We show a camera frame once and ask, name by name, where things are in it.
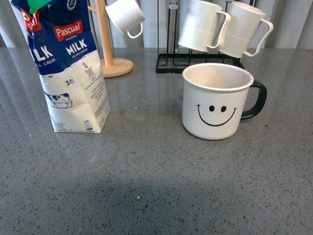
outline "white enamel mug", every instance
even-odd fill
[[[130,38],[136,38],[142,34],[142,22],[145,17],[136,0],[117,0],[106,6],[106,11],[110,20],[122,35],[128,34]],[[129,31],[139,24],[141,27],[140,32],[132,36]]]
[[[266,87],[246,70],[226,64],[187,67],[184,78],[182,123],[193,135],[222,140],[233,135],[239,121],[256,116],[264,107]],[[259,89],[255,105],[243,112],[249,87]]]
[[[243,54],[247,56],[258,54],[262,43],[273,31],[273,24],[264,20],[265,13],[258,8],[238,1],[232,2],[227,12],[231,16],[231,22],[227,28],[224,42],[218,46],[218,50],[236,58],[242,58]],[[261,23],[268,25],[268,31],[257,46],[255,53],[251,54],[247,52],[247,49]]]
[[[225,15],[225,20],[216,45],[213,46],[221,15]],[[223,43],[229,22],[230,15],[223,12],[221,6],[206,1],[191,0],[178,44],[189,49],[208,52],[208,48],[216,48]]]

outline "green cap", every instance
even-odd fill
[[[35,11],[42,8],[45,4],[50,2],[51,0],[27,0],[28,5],[30,7],[30,13],[33,15]]]

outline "white curtain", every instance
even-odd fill
[[[95,8],[94,0],[87,0],[90,6]],[[107,5],[116,0],[106,0]],[[226,0],[206,0],[223,7]],[[144,31],[136,39],[122,36],[116,27],[109,21],[111,29],[112,47],[166,47],[168,5],[170,0],[137,0],[145,15],[143,22]],[[185,14],[190,0],[178,0],[177,38],[183,25]],[[274,30],[267,38],[264,47],[268,48],[301,48],[313,49],[313,0],[254,0],[254,6],[266,13],[266,20],[274,24]],[[91,23],[94,28],[94,37],[100,45],[100,33],[97,16],[90,13]],[[174,41],[175,11],[171,11],[170,18],[170,42]],[[267,28],[260,27],[250,47],[256,48]],[[25,30],[22,14],[11,6],[10,0],[2,0],[0,7],[0,47],[24,47]]]

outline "hanging mug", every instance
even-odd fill
[[[110,20],[122,35],[128,34],[130,38],[136,38],[142,34],[142,22],[145,17],[135,0],[117,0],[106,6],[106,11]],[[132,36],[129,31],[139,24],[141,27],[140,32]]]
[[[264,20],[265,13],[258,8],[234,1],[227,11],[231,16],[231,22],[225,33],[224,42],[217,49],[229,56],[242,58],[242,55],[255,56],[260,52],[261,45],[273,31],[273,24]],[[250,43],[261,23],[268,25],[268,31],[260,41],[255,53],[247,52]]]
[[[216,36],[220,16],[225,15],[222,29]],[[216,48],[223,43],[226,29],[230,22],[230,15],[222,11],[222,7],[210,2],[191,0],[187,11],[178,44],[198,51],[208,52],[208,48]]]

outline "cow illustration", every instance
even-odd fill
[[[49,98],[54,108],[67,109],[73,107],[73,101],[70,99],[68,93],[64,94],[48,94],[44,91],[45,95]]]

